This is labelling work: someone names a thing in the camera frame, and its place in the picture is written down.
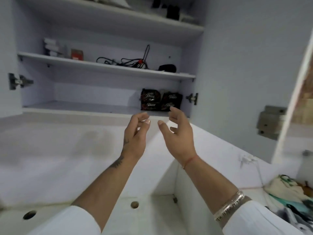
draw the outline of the right hand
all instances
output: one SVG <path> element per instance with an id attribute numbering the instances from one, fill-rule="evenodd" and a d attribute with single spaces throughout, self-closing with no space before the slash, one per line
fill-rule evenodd
<path id="1" fill-rule="evenodd" d="M 170 127 L 169 129 L 165 122 L 159 120 L 159 129 L 163 134 L 169 152 L 184 166 L 190 158 L 197 155 L 194 147 L 193 129 L 181 110 L 171 107 L 169 116 L 170 121 L 178 124 L 178 127 Z"/>

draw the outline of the silver bangle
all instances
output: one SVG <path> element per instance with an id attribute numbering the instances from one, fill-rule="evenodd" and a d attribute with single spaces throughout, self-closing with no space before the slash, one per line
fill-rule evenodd
<path id="1" fill-rule="evenodd" d="M 220 221 L 223 217 L 225 217 L 225 215 L 227 215 L 232 208 L 236 207 L 240 201 L 244 199 L 244 197 L 244 193 L 241 190 L 238 191 L 229 202 L 227 202 L 219 211 L 214 214 L 215 221 Z"/>

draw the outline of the round hole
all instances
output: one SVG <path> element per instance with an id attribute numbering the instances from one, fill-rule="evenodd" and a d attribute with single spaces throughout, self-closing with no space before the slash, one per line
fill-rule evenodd
<path id="1" fill-rule="evenodd" d="M 34 217 L 36 215 L 37 211 L 36 210 L 32 210 L 32 211 L 29 211 L 28 213 L 26 213 L 23 217 L 24 220 L 29 220 L 31 219 L 32 217 Z"/>
<path id="2" fill-rule="evenodd" d="M 136 209 L 136 208 L 139 207 L 139 203 L 138 203 L 137 201 L 133 201 L 133 202 L 131 203 L 131 207 L 132 207 L 133 209 Z"/>

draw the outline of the red thread bracelet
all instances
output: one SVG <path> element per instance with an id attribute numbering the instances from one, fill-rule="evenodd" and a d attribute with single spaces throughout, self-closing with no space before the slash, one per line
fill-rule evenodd
<path id="1" fill-rule="evenodd" d="M 188 163 L 189 162 L 191 162 L 194 158 L 196 158 L 198 155 L 195 155 L 195 156 L 193 156 L 192 158 L 189 158 L 186 162 L 185 162 L 185 164 L 184 164 L 184 166 L 182 167 L 184 170 L 185 170 L 185 167 L 188 165 Z"/>

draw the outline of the left hand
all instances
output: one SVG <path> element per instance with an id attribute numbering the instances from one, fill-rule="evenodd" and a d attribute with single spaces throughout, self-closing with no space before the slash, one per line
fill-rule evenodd
<path id="1" fill-rule="evenodd" d="M 124 132 L 124 146 L 121 155 L 139 160 L 146 149 L 146 134 L 150 128 L 147 112 L 135 114 Z"/>

